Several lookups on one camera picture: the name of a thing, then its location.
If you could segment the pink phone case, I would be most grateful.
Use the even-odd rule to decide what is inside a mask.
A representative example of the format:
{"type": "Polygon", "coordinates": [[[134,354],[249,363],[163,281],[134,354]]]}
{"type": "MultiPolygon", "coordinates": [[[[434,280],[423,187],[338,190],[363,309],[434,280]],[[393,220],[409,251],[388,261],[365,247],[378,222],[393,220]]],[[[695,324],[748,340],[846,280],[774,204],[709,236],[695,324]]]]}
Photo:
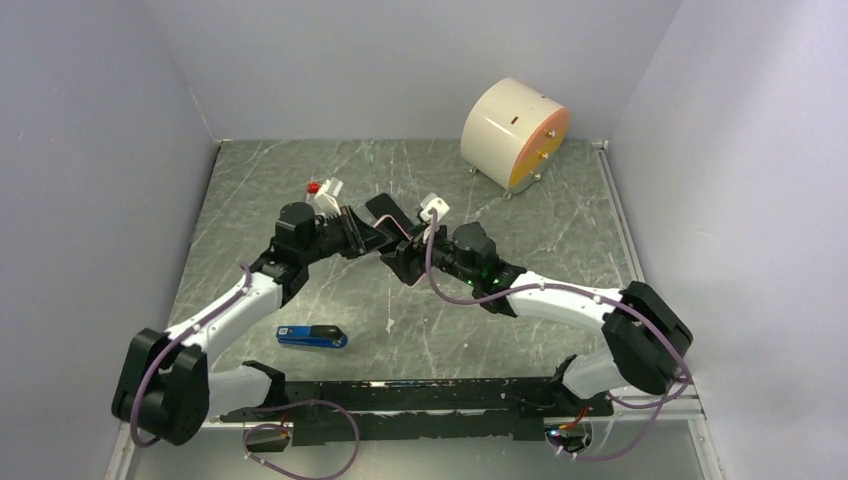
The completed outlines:
{"type": "Polygon", "coordinates": [[[385,215],[380,216],[379,218],[376,219],[376,221],[372,224],[372,226],[377,228],[377,227],[379,227],[383,224],[393,225],[401,233],[403,233],[403,234],[406,233],[405,228],[398,222],[398,220],[394,216],[392,216],[390,214],[385,214],[385,215]]]}

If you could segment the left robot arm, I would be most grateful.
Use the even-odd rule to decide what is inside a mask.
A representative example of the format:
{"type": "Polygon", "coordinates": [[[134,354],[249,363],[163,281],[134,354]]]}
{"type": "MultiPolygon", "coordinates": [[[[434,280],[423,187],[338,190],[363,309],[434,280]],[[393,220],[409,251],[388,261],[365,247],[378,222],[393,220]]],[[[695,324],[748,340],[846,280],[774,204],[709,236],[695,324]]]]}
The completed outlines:
{"type": "Polygon", "coordinates": [[[384,215],[368,224],[348,206],[331,216],[305,202],[285,205],[268,248],[242,268],[222,297],[166,330],[145,328],[130,342],[112,401],[136,446],[181,445],[210,417],[246,409],[277,418],[288,402],[284,373],[256,361],[212,374],[212,363],[257,322],[282,309],[309,279],[310,265],[334,255],[356,259],[405,239],[384,215]]]}

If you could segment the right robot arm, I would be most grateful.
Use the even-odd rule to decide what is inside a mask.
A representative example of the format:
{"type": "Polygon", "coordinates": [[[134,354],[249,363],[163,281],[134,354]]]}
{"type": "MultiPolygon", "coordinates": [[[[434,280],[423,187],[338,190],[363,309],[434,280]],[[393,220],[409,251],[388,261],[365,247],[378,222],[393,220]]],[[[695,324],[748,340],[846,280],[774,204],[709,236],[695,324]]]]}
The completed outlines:
{"type": "Polygon", "coordinates": [[[598,337],[600,345],[563,365],[549,390],[561,414],[575,414],[589,398],[620,387],[662,395],[692,379],[684,360],[692,332],[644,282],[603,289],[546,278],[502,260],[477,222],[459,226],[452,238],[444,227],[404,227],[390,215],[376,225],[393,238],[381,259],[403,282],[426,279],[447,303],[553,321],[598,337]]]}

